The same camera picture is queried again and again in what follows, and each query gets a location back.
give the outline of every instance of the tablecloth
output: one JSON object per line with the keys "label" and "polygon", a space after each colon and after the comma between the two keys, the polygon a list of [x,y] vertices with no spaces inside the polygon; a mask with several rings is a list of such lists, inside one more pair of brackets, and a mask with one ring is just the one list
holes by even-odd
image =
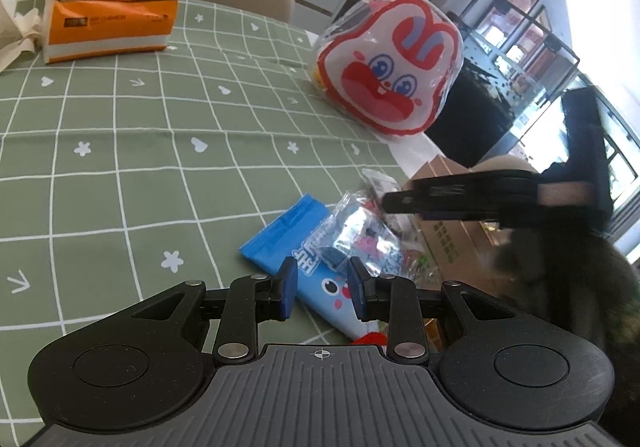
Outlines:
{"label": "tablecloth", "polygon": [[[42,426],[26,375],[49,342],[185,279],[255,273],[238,247],[306,192],[333,205],[364,167],[406,179],[318,97],[309,56],[303,30],[180,0],[164,52],[24,54],[0,74],[0,445]],[[346,340],[300,304],[259,332]]]}

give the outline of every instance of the cartoon character print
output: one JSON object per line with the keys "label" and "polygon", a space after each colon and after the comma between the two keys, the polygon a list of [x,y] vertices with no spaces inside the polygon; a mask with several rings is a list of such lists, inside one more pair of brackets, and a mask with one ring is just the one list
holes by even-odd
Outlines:
{"label": "cartoon character print", "polygon": [[355,249],[366,253],[369,258],[376,262],[380,262],[380,251],[378,250],[378,235],[372,228],[367,228],[363,235],[358,236],[353,242]]}
{"label": "cartoon character print", "polygon": [[425,0],[395,0],[334,39],[318,67],[329,95],[353,115],[384,133],[415,134],[444,105],[460,42]]}
{"label": "cartoon character print", "polygon": [[336,310],[340,310],[342,308],[344,299],[351,299],[351,292],[349,292],[349,287],[347,283],[341,277],[326,277],[322,280],[321,283],[322,291],[327,294],[329,297],[334,297],[334,308]]}

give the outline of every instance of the cardboard box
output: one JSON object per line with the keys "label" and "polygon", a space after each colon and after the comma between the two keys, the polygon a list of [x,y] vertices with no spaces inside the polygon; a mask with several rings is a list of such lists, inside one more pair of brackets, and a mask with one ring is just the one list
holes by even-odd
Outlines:
{"label": "cardboard box", "polygon": [[[433,178],[468,172],[453,160],[437,156],[412,177]],[[522,285],[492,268],[498,244],[509,231],[490,231],[480,222],[418,220],[443,281],[462,281],[494,297],[523,296]]]}

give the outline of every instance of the blue snack package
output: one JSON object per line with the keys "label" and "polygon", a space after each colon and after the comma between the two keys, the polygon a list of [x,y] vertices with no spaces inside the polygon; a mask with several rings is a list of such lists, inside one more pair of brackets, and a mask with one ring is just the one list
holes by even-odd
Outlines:
{"label": "blue snack package", "polygon": [[331,270],[304,246],[309,234],[328,215],[329,210],[321,202],[305,194],[240,247],[240,253],[271,275],[277,273],[285,257],[293,255],[298,261],[298,298],[347,337],[359,339],[378,331],[378,323],[358,320],[346,276]]}

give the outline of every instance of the tissue box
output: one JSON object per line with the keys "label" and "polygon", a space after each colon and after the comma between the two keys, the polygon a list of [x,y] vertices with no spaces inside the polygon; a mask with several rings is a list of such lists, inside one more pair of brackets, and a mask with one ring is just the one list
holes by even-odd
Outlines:
{"label": "tissue box", "polygon": [[177,9],[177,0],[46,0],[44,61],[162,50]]}

